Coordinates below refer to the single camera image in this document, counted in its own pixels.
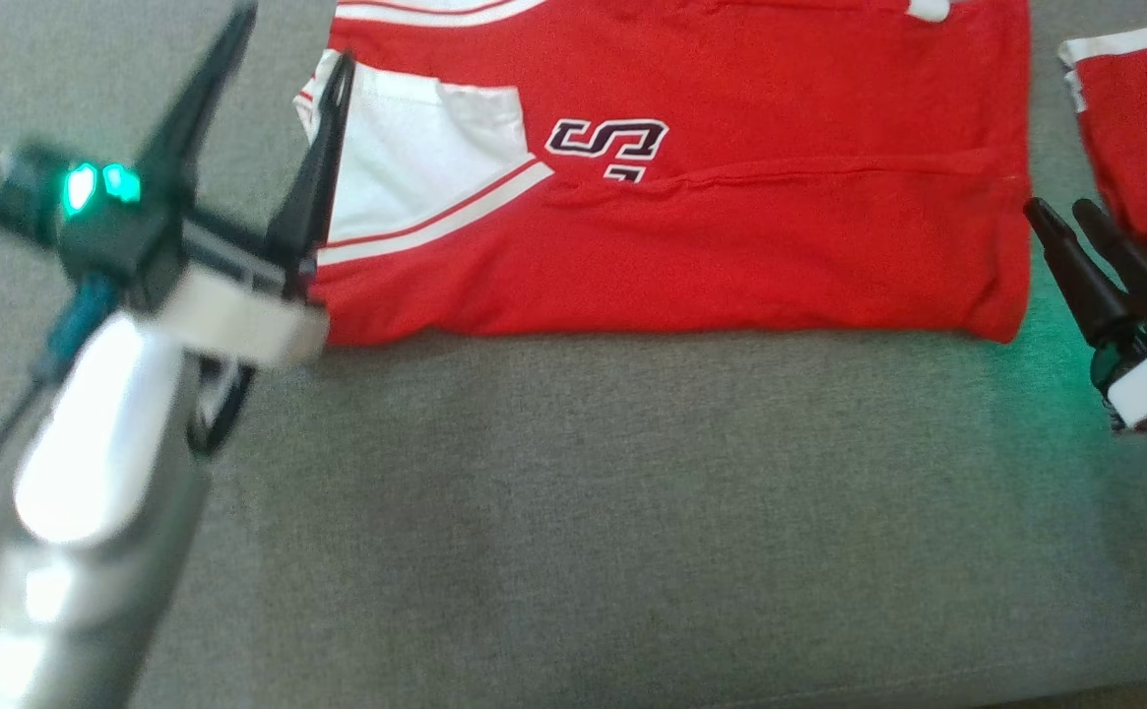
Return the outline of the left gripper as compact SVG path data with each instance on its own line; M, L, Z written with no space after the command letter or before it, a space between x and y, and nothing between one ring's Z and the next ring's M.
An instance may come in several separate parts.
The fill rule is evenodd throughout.
M313 137L264 234L198 215L198 156L243 62L257 3L237 3L138 153L135 167L29 141L0 159L0 229L60 262L95 319L126 311L182 349L255 368L320 354L327 314L301 293L329 237L356 60L340 54Z

